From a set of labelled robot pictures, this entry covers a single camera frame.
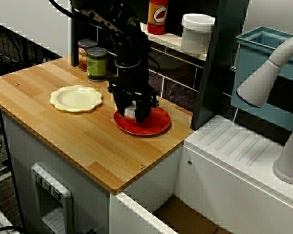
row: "cream plate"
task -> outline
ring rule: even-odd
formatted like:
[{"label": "cream plate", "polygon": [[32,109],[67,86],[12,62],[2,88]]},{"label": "cream plate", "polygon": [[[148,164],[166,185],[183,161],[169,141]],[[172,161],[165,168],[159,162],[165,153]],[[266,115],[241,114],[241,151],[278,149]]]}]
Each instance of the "cream plate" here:
[{"label": "cream plate", "polygon": [[82,85],[66,86],[51,94],[50,103],[62,111],[89,111],[102,103],[102,94]]}]

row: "teal bin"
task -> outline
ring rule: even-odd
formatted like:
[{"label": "teal bin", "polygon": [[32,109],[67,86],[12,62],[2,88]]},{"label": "teal bin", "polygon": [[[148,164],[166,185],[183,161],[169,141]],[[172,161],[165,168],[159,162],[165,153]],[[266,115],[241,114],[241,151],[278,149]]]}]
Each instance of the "teal bin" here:
[{"label": "teal bin", "polygon": [[[264,26],[236,37],[237,42],[240,44],[240,51],[237,60],[231,105],[293,131],[293,113],[268,103],[265,103],[261,108],[250,107],[236,94],[236,90],[242,82],[256,71],[280,44],[291,37],[293,35]],[[293,80],[293,57],[281,68],[279,75]]]}]

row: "glass jar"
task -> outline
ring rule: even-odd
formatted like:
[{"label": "glass jar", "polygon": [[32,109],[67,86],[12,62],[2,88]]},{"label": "glass jar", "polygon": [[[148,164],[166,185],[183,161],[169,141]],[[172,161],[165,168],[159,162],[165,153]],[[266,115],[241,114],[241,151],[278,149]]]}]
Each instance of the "glass jar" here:
[{"label": "glass jar", "polygon": [[80,70],[87,71],[87,50],[97,45],[98,43],[91,39],[78,41],[78,65]]},{"label": "glass jar", "polygon": [[87,75],[90,81],[102,82],[107,77],[108,51],[93,47],[87,51]]}]

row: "plastic container lid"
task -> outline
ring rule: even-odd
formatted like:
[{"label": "plastic container lid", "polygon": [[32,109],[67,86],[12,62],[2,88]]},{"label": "plastic container lid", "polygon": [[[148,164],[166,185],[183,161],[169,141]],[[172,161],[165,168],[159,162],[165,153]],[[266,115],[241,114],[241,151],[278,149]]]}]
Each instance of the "plastic container lid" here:
[{"label": "plastic container lid", "polygon": [[98,45],[98,43],[95,40],[91,40],[91,39],[82,39],[78,41],[78,44],[83,47],[93,47]]},{"label": "plastic container lid", "polygon": [[87,50],[87,55],[91,59],[104,59],[107,57],[108,51],[100,47],[92,47]]},{"label": "plastic container lid", "polygon": [[215,18],[202,14],[185,14],[182,17],[182,26],[187,29],[208,33],[213,30]]}]

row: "green jar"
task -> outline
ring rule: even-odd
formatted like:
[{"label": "green jar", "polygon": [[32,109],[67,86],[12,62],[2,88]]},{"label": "green jar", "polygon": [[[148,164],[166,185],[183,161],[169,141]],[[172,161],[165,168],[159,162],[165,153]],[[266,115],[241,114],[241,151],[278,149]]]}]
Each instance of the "green jar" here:
[{"label": "green jar", "polygon": [[108,51],[100,47],[87,50],[87,75],[90,81],[102,82],[107,77]]}]

